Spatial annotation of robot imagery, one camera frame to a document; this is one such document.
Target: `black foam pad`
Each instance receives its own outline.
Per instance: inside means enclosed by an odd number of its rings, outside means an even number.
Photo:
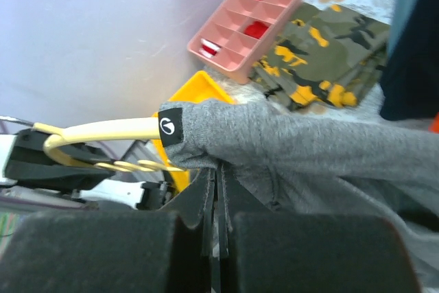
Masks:
[[[173,212],[31,215],[0,262],[0,292],[203,292],[197,230]]]
[[[420,292],[406,249],[385,220],[238,214],[227,292]]]

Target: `black logo patch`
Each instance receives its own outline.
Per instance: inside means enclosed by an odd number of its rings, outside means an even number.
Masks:
[[[183,141],[183,109],[171,108],[158,113],[158,127],[163,147]]]

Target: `gray sleeve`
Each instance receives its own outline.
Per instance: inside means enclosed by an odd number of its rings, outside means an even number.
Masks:
[[[439,181],[439,135],[374,124],[282,115],[267,102],[182,107],[184,141],[166,149],[177,165],[273,165],[282,171],[383,180]]]

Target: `white logo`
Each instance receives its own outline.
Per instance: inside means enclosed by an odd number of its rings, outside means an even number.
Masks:
[[[162,118],[160,120],[160,128],[165,134],[168,135],[173,135],[173,133],[176,131],[176,127],[169,118]]]

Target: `pink ice cube tray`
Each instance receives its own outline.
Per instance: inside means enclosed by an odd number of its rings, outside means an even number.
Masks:
[[[187,49],[208,66],[240,84],[245,84],[253,63],[270,48],[276,35],[301,2],[302,0],[224,0],[191,39]],[[269,27],[260,39],[243,33],[255,21]],[[212,58],[203,56],[199,52],[202,39],[220,46],[221,49]]]

